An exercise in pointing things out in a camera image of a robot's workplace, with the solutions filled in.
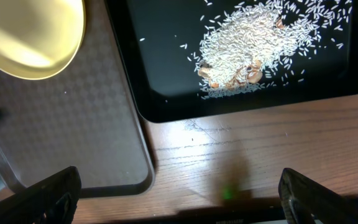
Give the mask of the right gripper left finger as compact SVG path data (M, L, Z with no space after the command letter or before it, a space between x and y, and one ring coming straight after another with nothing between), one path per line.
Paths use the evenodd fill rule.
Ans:
M74 166L0 201L0 223L71 223L81 179Z

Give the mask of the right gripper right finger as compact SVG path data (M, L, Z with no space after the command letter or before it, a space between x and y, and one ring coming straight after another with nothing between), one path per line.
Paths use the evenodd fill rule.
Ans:
M283 170L278 192L290 224L358 223L358 197L343 197L291 168Z

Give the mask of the yellow round plate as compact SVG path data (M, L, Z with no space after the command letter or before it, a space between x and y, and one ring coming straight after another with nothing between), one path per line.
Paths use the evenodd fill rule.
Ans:
M59 74L85 27L84 0L0 0L0 70L25 80Z

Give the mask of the rice food scraps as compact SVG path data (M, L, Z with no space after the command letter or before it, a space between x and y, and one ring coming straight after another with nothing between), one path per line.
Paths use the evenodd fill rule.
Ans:
M151 90L203 100L341 67L353 1L129 1Z

